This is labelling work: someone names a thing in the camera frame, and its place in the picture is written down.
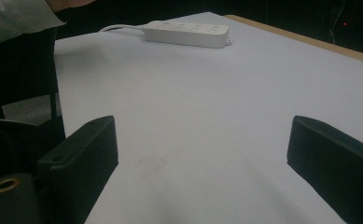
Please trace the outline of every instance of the white cable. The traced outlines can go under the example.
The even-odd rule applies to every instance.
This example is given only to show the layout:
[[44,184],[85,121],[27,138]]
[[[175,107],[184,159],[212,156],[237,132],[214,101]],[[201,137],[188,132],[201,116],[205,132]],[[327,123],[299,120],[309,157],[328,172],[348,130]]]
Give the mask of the white cable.
[[343,12],[343,10],[344,10],[344,4],[345,4],[345,0],[343,0],[343,6],[342,6],[342,9],[341,9],[341,11],[338,13],[338,16],[336,17],[336,19],[335,19],[335,22],[333,23],[333,26],[332,26],[332,29],[330,29],[329,28],[329,34],[330,34],[330,36],[332,37],[332,44],[336,44],[336,42],[335,42],[335,26],[336,26],[336,23],[338,23],[338,19],[339,19],[339,17],[341,16],[341,14],[342,14],[342,12]]
[[134,29],[134,30],[143,30],[143,27],[141,27],[141,26],[131,26],[131,25],[118,24],[118,25],[107,26],[107,27],[101,29],[99,32],[105,32],[105,31],[109,31],[109,30],[113,30],[113,29],[119,29],[119,28],[130,28],[130,29]]

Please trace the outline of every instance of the sleeve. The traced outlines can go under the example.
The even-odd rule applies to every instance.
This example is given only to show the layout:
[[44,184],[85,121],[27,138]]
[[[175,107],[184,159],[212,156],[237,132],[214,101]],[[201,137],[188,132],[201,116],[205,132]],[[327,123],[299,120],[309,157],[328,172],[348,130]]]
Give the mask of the sleeve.
[[45,0],[0,0],[0,42],[63,24]]

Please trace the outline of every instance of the dark background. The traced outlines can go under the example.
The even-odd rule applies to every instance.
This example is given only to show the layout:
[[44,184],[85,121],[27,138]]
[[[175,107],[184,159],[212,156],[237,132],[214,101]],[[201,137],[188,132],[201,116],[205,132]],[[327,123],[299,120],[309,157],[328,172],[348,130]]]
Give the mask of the dark background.
[[67,21],[58,29],[58,38],[112,24],[141,25],[206,11],[241,16],[363,52],[363,0],[97,0],[58,13]]

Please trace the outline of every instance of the power strip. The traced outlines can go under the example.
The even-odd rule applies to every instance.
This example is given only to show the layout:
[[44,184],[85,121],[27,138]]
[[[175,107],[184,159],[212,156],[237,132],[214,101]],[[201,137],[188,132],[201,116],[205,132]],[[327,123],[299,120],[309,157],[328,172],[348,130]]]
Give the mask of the power strip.
[[231,45],[226,25],[152,21],[142,28],[146,41],[221,49]]

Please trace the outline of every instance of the table surface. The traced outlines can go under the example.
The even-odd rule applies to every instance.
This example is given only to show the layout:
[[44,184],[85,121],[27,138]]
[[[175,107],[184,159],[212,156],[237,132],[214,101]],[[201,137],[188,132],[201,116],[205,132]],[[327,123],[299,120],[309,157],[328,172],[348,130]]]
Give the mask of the table surface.
[[119,167],[87,223],[343,223],[286,164],[295,115],[363,142],[363,62],[212,13],[205,49],[121,29],[58,40],[64,128],[114,115]]

